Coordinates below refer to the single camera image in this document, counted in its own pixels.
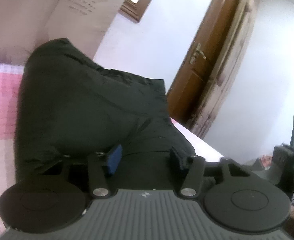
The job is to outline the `large black garment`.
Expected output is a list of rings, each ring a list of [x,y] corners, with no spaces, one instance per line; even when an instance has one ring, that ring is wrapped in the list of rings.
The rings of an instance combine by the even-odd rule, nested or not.
[[[182,186],[195,150],[173,125],[163,80],[104,69],[66,38],[31,53],[19,89],[15,178],[59,174],[65,155],[123,149],[111,190]]]

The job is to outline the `pink checkered bed sheet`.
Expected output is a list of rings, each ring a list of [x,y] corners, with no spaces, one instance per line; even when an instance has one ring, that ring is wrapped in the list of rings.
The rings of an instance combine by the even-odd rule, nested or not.
[[[12,66],[9,64],[0,64],[0,195],[8,187],[15,183],[15,165],[14,165],[14,134],[16,128],[16,115],[18,103],[18,89],[20,86],[23,73],[23,67]],[[89,132],[89,128],[96,128],[98,135],[103,135],[103,139],[113,139],[112,132],[115,135],[125,134],[125,125],[129,124],[129,118],[121,117],[118,113],[107,115],[106,107],[98,106],[97,111],[89,110],[89,117],[84,117],[85,132]],[[176,121],[171,120],[169,124],[173,124],[178,128],[178,134],[186,138],[193,146],[197,155],[206,159],[206,161],[218,162],[222,155],[210,147],[196,135],[183,128]],[[65,168],[59,164],[54,167],[54,175],[62,174],[64,180],[76,185],[83,191],[88,189],[88,175],[85,165],[72,165]],[[0,218],[0,234],[4,231]]]

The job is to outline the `brown wooden door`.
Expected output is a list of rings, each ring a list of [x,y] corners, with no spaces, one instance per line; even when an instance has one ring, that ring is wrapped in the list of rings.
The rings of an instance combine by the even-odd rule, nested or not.
[[[212,0],[167,93],[170,117],[182,125],[192,119],[240,0]]]

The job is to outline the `beige leaf print curtain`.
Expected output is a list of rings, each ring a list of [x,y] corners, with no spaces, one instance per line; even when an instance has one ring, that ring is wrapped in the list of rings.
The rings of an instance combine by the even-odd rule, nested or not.
[[[41,44],[68,39],[93,58],[124,0],[0,0],[0,62],[23,65]]]

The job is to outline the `worn wooden door frame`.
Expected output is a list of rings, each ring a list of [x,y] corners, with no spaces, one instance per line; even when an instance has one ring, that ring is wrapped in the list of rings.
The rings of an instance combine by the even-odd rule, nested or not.
[[[258,2],[240,0],[200,104],[188,121],[190,131],[201,139],[209,131],[238,74],[254,28]]]

